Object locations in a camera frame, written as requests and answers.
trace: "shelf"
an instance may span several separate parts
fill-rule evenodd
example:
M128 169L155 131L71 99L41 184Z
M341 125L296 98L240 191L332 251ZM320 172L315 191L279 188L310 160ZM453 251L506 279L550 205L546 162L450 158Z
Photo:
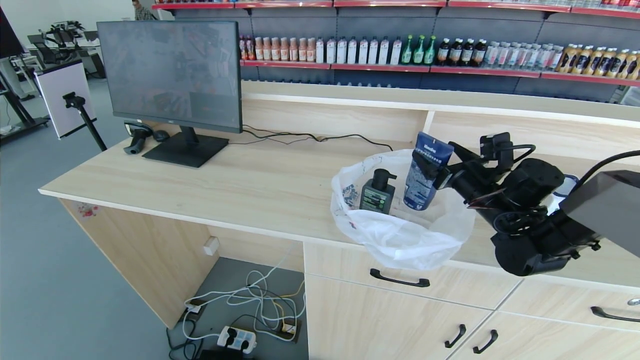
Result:
M420 65L368 65L368 64L331 64L334 70L366 70L397 72L429 72L428 66Z
M537 10L541 12L556 12L556 13L568 13L571 11L571 6L502 3L502 2L491 2L491 1L449 1L449 4L447 5L455 8L500 8L500 9Z
M607 78L606 76L565 74L560 72L543 72L540 77L543 79L585 81L587 83L600 83L600 84L623 85L623 86L640 86L640 80Z
M418 0L334 0L334 8L343 7L364 7L364 6L422 6L422 7L443 7L447 6L446 1L418 1Z
M236 8L330 8L331 1L242 1Z
M170 3L154 4L153 10L179 10L179 9L233 9L233 3Z
M240 66L258 66L258 67L293 67L298 69L324 69L329 70L331 65L326 63L307 63L302 61L258 61L258 60L241 60Z
M640 12L628 12L625 10L602 9L602 8L572 8L572 13L586 15L626 17L629 19L640 19Z
M522 70L503 70L503 69L483 69L478 67L448 67L448 66L432 66L431 72L441 74L472 74L472 75L491 75L491 76L514 76L516 78L539 78L538 71L522 71Z

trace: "monitor stand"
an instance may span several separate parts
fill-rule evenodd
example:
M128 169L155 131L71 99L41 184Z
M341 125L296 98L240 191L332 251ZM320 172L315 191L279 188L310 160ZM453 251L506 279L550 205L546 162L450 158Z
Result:
M180 130L142 157L198 168L229 144L229 139L196 135L192 127L180 126Z

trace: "white bottle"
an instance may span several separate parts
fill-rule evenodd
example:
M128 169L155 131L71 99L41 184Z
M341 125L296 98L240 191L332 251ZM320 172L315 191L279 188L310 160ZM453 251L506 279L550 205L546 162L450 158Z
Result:
M347 51L347 63L355 64L356 63L356 52L358 51L358 41L356 37L351 37L349 40L348 51Z
M337 54L335 57L335 62L338 64L344 64L347 62L347 39L342 37L338 41L337 45Z
M322 37L316 40L316 63L324 63L324 40L322 40Z
M391 65L398 65L400 62L400 52L402 51L402 40L400 37L394 41L393 48L391 49Z
M380 55L378 55L378 63L380 65L386 65L388 55L389 55L389 39L385 37L380 42Z
M359 64L367 63L367 55L369 54L369 42L366 37L363 37L360 41L360 56L358 57Z
M330 38L326 42L326 63L333 64L335 63L335 39Z
M375 65L378 57L378 39L373 37L369 43L369 65Z

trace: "computer monitor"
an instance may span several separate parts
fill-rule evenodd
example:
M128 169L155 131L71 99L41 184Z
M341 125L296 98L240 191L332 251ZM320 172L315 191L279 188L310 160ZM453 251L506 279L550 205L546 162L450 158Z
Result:
M236 22L99 22L113 115L179 125L144 157L200 167L242 132Z

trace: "black drawer handle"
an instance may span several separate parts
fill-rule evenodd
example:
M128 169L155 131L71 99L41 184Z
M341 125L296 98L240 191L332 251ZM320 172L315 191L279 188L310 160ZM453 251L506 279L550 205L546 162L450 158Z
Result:
M599 316L599 317L605 318L605 319L622 320L624 322L640 322L640 319L624 318L622 316L609 315L609 314L605 313L605 311L600 306L591 306L591 312L595 316Z
M369 275L375 277L376 279L395 282L396 284L415 286L416 288L426 288L427 286L431 285L429 283L429 279L418 279L418 282L406 282L406 281L400 281L400 280L395 280L395 279L389 279L388 277L382 276L380 274L380 270L378 270L378 269L371 269L369 271Z
M494 329L491 330L491 340L489 340L483 348L474 347L474 354L482 354L482 352L485 351L486 348L490 347L491 344L495 343L496 340L498 340L498 332Z
M453 339L452 342L449 342L449 340L444 342L444 347L445 348L452 348L453 345L455 345L458 340L460 340L462 338L462 336L465 334L465 332L467 332L467 327L465 326L465 324L461 323L460 326L458 327L460 329L458 336L456 336L455 339Z

